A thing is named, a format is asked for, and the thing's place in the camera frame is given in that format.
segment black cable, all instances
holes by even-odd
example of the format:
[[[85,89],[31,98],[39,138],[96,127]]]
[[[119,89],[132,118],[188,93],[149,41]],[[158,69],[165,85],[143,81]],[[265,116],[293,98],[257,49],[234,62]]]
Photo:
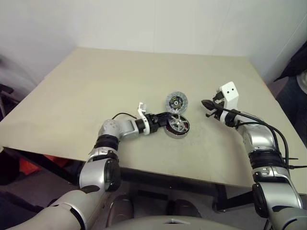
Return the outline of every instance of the black cable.
[[[286,138],[284,137],[284,135],[281,133],[281,131],[279,131],[277,128],[273,127],[273,126],[270,126],[268,124],[263,124],[262,122],[244,122],[244,123],[240,123],[240,124],[237,124],[236,127],[239,127],[239,126],[243,126],[243,125],[251,125],[251,124],[257,124],[257,125],[263,125],[263,126],[266,126],[266,127],[270,127],[271,129],[273,129],[274,131],[276,131],[280,137],[282,138],[283,140],[283,145],[284,145],[284,156],[285,156],[285,164],[287,166],[289,166],[289,148],[288,148],[288,143],[286,141]]]
[[[276,150],[279,151],[279,144],[278,144],[277,136],[276,136],[274,130],[271,128],[270,125],[268,125],[267,123],[265,123],[264,121],[262,121],[262,120],[260,120],[260,119],[258,119],[256,117],[253,117],[253,116],[250,116],[250,115],[247,115],[247,114],[243,114],[240,111],[234,111],[234,110],[225,109],[222,106],[220,106],[218,103],[216,103],[214,98],[213,98],[212,102],[215,105],[215,107],[217,107],[218,109],[221,109],[221,110],[224,110],[226,112],[233,113],[233,114],[236,114],[236,115],[244,116],[244,117],[252,119],[254,121],[258,121],[259,123],[262,123],[264,126],[268,127],[268,129],[272,132],[273,139],[274,139],[275,146],[276,146]]]
[[[298,158],[289,157],[289,160],[298,160]]]
[[[298,165],[298,166],[289,165],[289,169],[301,169],[301,168],[307,168],[307,165]]]
[[[131,117],[133,117],[134,119],[136,119],[136,117],[135,117],[135,116],[132,116],[131,114],[127,114],[127,113],[118,113],[118,114],[116,114],[116,115],[112,118],[112,120],[115,119],[115,117],[117,117],[118,115],[121,115],[121,114],[128,115],[128,116],[131,116]]]

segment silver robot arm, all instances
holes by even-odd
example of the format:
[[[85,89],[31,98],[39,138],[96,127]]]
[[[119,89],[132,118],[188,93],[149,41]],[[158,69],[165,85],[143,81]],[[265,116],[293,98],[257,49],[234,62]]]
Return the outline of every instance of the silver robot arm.
[[[202,104],[209,109],[207,117],[214,115],[223,124],[236,127],[242,136],[253,169],[255,184],[252,191],[257,214],[267,218],[274,230],[307,229],[307,212],[303,210],[301,198],[276,148],[272,132],[261,124],[244,125],[255,122],[251,119],[254,116],[240,113],[237,101],[236,87],[229,82],[219,88],[212,101],[203,100]]]
[[[98,139],[84,164],[79,190],[61,196],[32,219],[10,228],[11,230],[88,230],[94,224],[109,192],[120,186],[118,144],[125,138],[135,138],[140,133],[148,135],[166,126],[171,113],[145,114],[140,103],[139,119],[107,120],[98,133]]]

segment beige tabletop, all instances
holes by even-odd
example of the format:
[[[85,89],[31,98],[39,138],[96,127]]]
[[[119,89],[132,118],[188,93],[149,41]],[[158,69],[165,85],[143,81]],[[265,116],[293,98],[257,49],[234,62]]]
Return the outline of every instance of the beige tabletop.
[[[183,139],[163,129],[119,145],[123,167],[208,182],[253,184],[241,136],[205,117],[202,99],[233,81],[238,109],[264,119],[285,135],[290,161],[307,165],[307,150],[253,66],[243,57],[154,54],[89,48],[74,50],[0,123],[5,147],[85,161],[106,119],[119,112],[165,111],[165,98],[183,92],[191,128]],[[117,119],[128,119],[125,115]],[[299,193],[307,193],[307,169],[291,171]]]

